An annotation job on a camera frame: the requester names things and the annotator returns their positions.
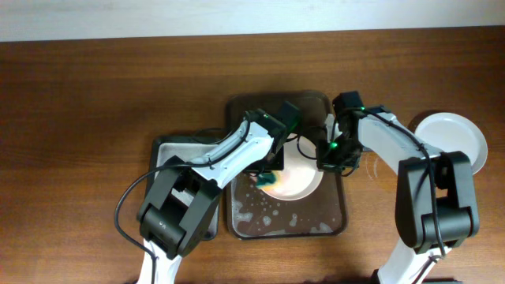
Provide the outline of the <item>yellow green sponge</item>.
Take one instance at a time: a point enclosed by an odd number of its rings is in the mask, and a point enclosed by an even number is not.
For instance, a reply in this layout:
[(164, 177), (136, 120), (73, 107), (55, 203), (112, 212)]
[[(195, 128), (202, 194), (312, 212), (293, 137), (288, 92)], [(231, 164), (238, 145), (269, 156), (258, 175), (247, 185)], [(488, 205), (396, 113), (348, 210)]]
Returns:
[(274, 170), (263, 172), (256, 176), (255, 186), (264, 191), (271, 191), (282, 185), (282, 172)]

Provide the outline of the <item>pink plate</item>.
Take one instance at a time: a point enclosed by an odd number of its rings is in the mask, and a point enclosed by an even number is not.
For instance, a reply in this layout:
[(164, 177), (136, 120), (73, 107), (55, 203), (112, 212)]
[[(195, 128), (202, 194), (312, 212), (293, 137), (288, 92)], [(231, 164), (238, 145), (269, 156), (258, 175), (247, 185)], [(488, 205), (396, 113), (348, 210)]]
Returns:
[(283, 150), (284, 168), (277, 170), (282, 172), (282, 185), (271, 191), (260, 190), (278, 200), (303, 199), (315, 191), (324, 176), (316, 161), (309, 159), (316, 156), (316, 146), (302, 136), (300, 140), (286, 142)]

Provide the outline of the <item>pale green plate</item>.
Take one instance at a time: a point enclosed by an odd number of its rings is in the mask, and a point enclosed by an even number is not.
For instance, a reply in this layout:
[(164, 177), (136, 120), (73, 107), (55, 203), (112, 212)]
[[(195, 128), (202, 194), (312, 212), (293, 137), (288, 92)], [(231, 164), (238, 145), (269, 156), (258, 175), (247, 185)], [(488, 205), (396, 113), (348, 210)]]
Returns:
[(469, 157), (473, 174), (478, 173), (488, 157), (487, 140), (468, 118), (440, 112), (424, 118), (415, 128), (416, 136), (445, 152), (462, 151)]

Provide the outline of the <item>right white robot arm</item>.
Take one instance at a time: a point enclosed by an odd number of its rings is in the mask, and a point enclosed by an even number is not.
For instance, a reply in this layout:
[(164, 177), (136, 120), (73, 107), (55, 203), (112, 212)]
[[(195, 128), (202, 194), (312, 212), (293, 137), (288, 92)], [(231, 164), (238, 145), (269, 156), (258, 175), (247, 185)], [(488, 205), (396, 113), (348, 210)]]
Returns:
[(477, 198), (465, 153), (429, 145), (381, 106), (335, 109), (327, 126), (329, 137), (316, 146), (319, 169), (347, 177), (369, 148), (397, 175), (399, 239), (387, 262), (373, 272), (373, 283), (421, 283), (452, 249), (477, 234)]

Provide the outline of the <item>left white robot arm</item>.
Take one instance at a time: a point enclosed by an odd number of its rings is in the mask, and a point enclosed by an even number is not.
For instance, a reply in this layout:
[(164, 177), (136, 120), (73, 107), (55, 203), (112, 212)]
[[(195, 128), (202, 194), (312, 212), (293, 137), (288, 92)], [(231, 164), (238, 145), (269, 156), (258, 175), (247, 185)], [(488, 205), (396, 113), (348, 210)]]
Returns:
[(238, 129), (200, 157), (169, 158), (137, 213), (146, 251), (141, 283), (172, 283), (181, 259), (208, 231), (223, 189), (248, 166), (276, 154), (296, 120), (263, 110), (246, 113)]

